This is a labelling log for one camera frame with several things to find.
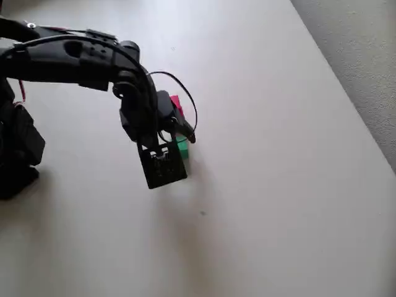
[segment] green block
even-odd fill
[[[176,136],[181,158],[185,160],[188,159],[188,140],[182,141],[183,139],[185,139],[184,136]]]

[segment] pink block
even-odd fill
[[[179,96],[171,96],[172,102],[176,105],[177,109],[180,111],[181,115],[184,116],[183,108],[181,107]]]

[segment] black cable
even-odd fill
[[[61,28],[61,27],[52,27],[52,26],[40,26],[40,28],[55,30],[59,32],[77,32],[77,33],[86,33],[86,30],[73,30],[68,28]]]
[[[164,74],[164,75],[167,75],[167,76],[171,77],[175,82],[178,83],[178,85],[183,89],[183,91],[186,92],[187,96],[190,98],[190,101],[191,101],[191,103],[192,103],[192,105],[194,107],[194,111],[195,111],[195,114],[196,114],[196,124],[194,125],[194,128],[192,130],[192,134],[189,137],[178,141],[178,143],[188,140],[188,138],[190,138],[191,136],[193,136],[195,134],[195,131],[196,131],[197,125],[198,125],[198,112],[197,112],[197,107],[196,107],[196,103],[195,103],[194,99],[192,98],[192,96],[191,96],[190,92],[188,91],[188,89],[183,85],[183,83],[176,76],[174,76],[172,73],[169,73],[169,72],[166,72],[166,71],[153,71],[153,72],[149,73],[149,75],[152,75],[152,74]],[[165,138],[163,137],[161,131],[158,132],[158,136],[163,141],[169,142],[169,141],[165,140]]]

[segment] table surface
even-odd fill
[[[137,42],[148,70],[190,89],[199,125],[189,178],[148,190],[118,99],[27,83],[47,146],[40,181],[0,204],[1,296],[387,296],[395,176],[289,1],[4,13]]]

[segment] black robotic arm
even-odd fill
[[[10,198],[37,178],[45,141],[27,110],[14,104],[7,78],[60,82],[107,91],[121,100],[121,123],[137,143],[149,188],[187,177],[175,134],[192,143],[194,129],[165,91],[157,92],[140,65],[140,49],[109,34],[39,27],[0,18],[0,37],[16,40],[0,49],[0,199]],[[160,144],[158,133],[172,141]]]

